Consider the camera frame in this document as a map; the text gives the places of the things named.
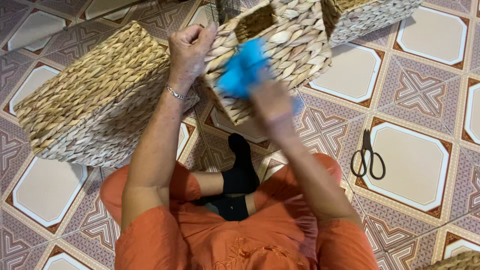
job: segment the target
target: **scissor handle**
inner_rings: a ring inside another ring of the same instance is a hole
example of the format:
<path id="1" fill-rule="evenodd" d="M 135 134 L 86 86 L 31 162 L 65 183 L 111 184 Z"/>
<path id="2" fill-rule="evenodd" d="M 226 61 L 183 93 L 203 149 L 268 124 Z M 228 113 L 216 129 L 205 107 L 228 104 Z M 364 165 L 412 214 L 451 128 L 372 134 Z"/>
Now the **scissor handle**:
<path id="1" fill-rule="evenodd" d="M 382 163 L 382 170 L 383 170 L 383 173 L 382 173 L 382 176 L 380 177 L 376 177 L 375 175 L 373 175 L 373 156 L 377 156 L 378 159 L 380 160 L 380 162 Z M 375 180 L 381 180 L 385 177 L 385 173 L 386 173 L 386 170 L 385 170 L 385 163 L 384 163 L 384 160 L 382 159 L 382 157 L 380 157 L 380 155 L 378 153 L 375 153 L 373 151 L 370 151 L 370 175 L 375 179 Z"/>
<path id="2" fill-rule="evenodd" d="M 362 174 L 356 173 L 355 169 L 353 168 L 353 161 L 355 160 L 355 155 L 357 153 L 360 153 L 360 157 L 361 157 L 361 163 L 362 163 L 362 166 L 363 166 L 363 173 Z M 365 162 L 365 157 L 363 156 L 363 150 L 357 150 L 357 151 L 355 151 L 355 153 L 353 153 L 352 160 L 350 161 L 350 170 L 352 170 L 353 175 L 355 175 L 357 177 L 363 177 L 367 174 L 367 163 Z"/>

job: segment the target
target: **scissors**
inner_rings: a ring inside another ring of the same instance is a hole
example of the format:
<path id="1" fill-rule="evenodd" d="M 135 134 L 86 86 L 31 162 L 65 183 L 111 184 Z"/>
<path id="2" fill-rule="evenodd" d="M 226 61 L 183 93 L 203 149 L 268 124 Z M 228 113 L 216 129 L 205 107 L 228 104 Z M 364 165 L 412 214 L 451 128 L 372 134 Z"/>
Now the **scissors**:
<path id="1" fill-rule="evenodd" d="M 352 173 L 357 177 L 363 177 L 367 174 L 367 162 L 365 161 L 366 151 L 369 151 L 369 153 L 370 153 L 370 175 L 376 180 L 381 180 L 382 178 L 385 177 L 385 163 L 384 163 L 384 160 L 382 159 L 382 157 L 380 157 L 380 155 L 378 153 L 375 153 L 373 151 L 372 144 L 370 142 L 370 130 L 368 130 L 368 129 L 365 129 L 363 131 L 363 145 L 362 145 L 361 149 L 357 150 L 357 151 L 355 151 L 355 153 L 353 153 L 352 160 L 350 162 L 350 169 L 352 170 Z M 360 153 L 360 157 L 361 157 L 361 162 L 362 162 L 362 167 L 363 167 L 363 173 L 362 174 L 356 173 L 355 170 L 353 169 L 353 161 L 355 160 L 355 155 L 357 153 Z M 376 177 L 375 175 L 373 175 L 373 156 L 374 155 L 376 155 L 378 157 L 378 159 L 380 160 L 380 162 L 382 163 L 383 173 L 382 173 L 382 176 L 380 176 L 380 177 Z"/>

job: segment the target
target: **floor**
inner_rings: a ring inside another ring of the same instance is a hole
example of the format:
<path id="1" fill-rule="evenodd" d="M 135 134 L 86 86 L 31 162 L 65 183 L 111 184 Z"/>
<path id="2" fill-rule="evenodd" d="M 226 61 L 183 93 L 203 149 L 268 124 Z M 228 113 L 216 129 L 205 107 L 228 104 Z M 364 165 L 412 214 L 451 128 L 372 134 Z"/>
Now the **floor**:
<path id="1" fill-rule="evenodd" d="M 131 20 L 163 45 L 180 27 L 207 24 L 204 0 L 131 2 L 0 3 L 0 269 L 113 268 L 119 228 L 98 197 L 112 169 L 35 158 L 13 107 Z M 414 270 L 480 250 L 479 0 L 430 0 L 333 54 L 334 66 L 298 89 L 304 106 L 295 125 L 312 152 L 340 163 L 341 187 L 380 268 Z M 180 162 L 229 168 L 227 136 L 237 132 L 250 142 L 261 179 L 286 164 L 254 123 L 233 126 L 201 85 L 193 87 L 201 101 L 181 124 Z M 380 181 L 350 172 L 365 128 L 386 164 Z"/>

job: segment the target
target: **rectangular basket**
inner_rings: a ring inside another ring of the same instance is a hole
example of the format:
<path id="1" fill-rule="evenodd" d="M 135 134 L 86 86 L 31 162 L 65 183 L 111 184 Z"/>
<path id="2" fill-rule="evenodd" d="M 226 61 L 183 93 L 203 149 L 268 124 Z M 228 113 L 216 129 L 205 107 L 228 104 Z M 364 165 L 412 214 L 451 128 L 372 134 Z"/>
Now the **rectangular basket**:
<path id="1" fill-rule="evenodd" d="M 331 47 L 354 40 L 405 18 L 423 0 L 322 0 Z"/>
<path id="2" fill-rule="evenodd" d="M 115 166 L 133 152 L 169 74 L 169 55 L 135 21 L 15 106 L 34 154 Z M 184 110 L 199 99 L 196 93 Z"/>
<path id="3" fill-rule="evenodd" d="M 266 41 L 272 74 L 289 89 L 315 79 L 332 62 L 320 0 L 264 0 L 221 25 L 205 59 L 204 81 L 216 107 L 235 125 L 250 118 L 252 104 L 225 96 L 216 83 L 236 46 L 257 37 Z"/>

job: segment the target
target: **woman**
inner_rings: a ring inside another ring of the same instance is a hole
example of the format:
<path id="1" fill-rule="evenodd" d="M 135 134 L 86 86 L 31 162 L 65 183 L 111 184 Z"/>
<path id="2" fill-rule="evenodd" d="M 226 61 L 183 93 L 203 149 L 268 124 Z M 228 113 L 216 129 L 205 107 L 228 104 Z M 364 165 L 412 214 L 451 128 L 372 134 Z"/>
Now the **woman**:
<path id="1" fill-rule="evenodd" d="M 203 71 L 215 36 L 214 24 L 171 35 L 168 91 L 130 165 L 102 185 L 101 199 L 121 224 L 115 268 L 377 269 L 360 218 L 338 186 L 339 165 L 300 142 L 281 85 L 265 81 L 252 91 L 267 135 L 289 161 L 258 188 L 250 148 L 239 135 L 229 138 L 236 162 L 227 172 L 190 172 L 175 161 L 182 96 Z M 249 192 L 212 202 L 220 215 L 189 202 Z"/>

